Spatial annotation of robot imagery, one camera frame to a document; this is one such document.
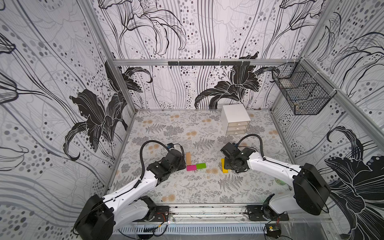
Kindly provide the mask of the wooden building block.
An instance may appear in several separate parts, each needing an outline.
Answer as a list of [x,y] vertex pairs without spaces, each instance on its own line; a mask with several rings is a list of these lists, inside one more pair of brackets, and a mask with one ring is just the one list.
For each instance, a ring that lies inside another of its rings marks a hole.
[[192,165],[192,154],[190,152],[186,153],[186,165],[187,166]]

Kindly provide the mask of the yellow building block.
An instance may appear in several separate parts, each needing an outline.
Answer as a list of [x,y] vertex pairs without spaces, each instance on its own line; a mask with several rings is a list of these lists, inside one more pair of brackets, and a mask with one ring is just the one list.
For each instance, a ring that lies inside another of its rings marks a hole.
[[229,170],[225,168],[225,159],[221,159],[221,166],[222,166],[222,172],[223,174],[227,174]]

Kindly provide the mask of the pink building block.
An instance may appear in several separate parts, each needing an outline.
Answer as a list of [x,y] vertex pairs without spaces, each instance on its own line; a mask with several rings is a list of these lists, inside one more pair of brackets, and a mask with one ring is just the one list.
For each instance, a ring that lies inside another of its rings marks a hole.
[[196,165],[189,165],[187,166],[187,172],[196,171],[197,166]]

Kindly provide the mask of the green building block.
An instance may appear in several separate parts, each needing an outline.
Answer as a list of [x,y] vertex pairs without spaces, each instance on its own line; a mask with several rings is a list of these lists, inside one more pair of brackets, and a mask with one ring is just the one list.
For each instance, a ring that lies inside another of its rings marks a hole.
[[206,165],[206,163],[196,164],[196,168],[197,168],[197,170],[206,169],[207,165]]

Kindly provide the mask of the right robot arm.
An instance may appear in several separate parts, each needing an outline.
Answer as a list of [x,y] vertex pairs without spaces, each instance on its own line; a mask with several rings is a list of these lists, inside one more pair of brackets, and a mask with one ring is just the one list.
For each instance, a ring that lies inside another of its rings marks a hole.
[[315,166],[284,163],[266,157],[263,150],[257,151],[250,147],[240,150],[239,146],[231,143],[224,145],[221,153],[225,156],[226,170],[237,174],[249,170],[259,171],[292,188],[290,192],[267,197],[261,207],[267,219],[292,211],[303,211],[314,216],[329,212],[326,201],[331,189]]

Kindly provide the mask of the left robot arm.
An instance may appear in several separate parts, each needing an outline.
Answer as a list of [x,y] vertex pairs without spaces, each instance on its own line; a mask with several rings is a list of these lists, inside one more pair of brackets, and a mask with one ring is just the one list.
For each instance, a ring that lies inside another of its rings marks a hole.
[[186,154],[183,147],[175,149],[174,144],[159,143],[166,149],[166,155],[159,161],[145,166],[144,147],[140,148],[140,176],[103,197],[93,195],[85,203],[72,232],[83,240],[108,240],[113,232],[135,221],[150,222],[160,217],[164,223],[168,219],[165,212],[146,194],[160,183],[168,180],[171,174],[184,170]]

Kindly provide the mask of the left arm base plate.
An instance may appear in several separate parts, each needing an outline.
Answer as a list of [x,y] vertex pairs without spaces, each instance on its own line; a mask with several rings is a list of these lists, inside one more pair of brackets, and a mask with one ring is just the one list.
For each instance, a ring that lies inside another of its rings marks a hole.
[[167,222],[169,219],[170,207],[169,206],[156,206],[150,208],[140,222]]

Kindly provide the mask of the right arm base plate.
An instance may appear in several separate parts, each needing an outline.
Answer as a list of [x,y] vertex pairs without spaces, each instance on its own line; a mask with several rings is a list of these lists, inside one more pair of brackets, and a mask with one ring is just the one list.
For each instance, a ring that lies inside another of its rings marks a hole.
[[247,205],[245,214],[252,222],[259,221],[288,221],[289,216],[287,213],[277,214],[269,207],[263,207],[262,205]]

